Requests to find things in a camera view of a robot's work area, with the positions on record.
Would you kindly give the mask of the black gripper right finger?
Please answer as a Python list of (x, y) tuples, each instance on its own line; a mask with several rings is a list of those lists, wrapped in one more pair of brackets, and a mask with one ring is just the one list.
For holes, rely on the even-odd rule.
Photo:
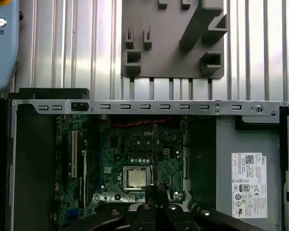
[(191, 211), (170, 203), (167, 192), (159, 186), (158, 207), (165, 214), (165, 221), (172, 231), (261, 231), (248, 222), (239, 220), (214, 209), (196, 206)]

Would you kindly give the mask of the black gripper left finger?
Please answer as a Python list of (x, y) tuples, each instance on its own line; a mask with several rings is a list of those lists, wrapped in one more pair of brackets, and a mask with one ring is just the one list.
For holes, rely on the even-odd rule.
[(148, 186), (145, 202), (128, 209), (110, 206), (104, 211), (78, 219), (64, 231), (154, 231), (158, 213), (158, 187)]

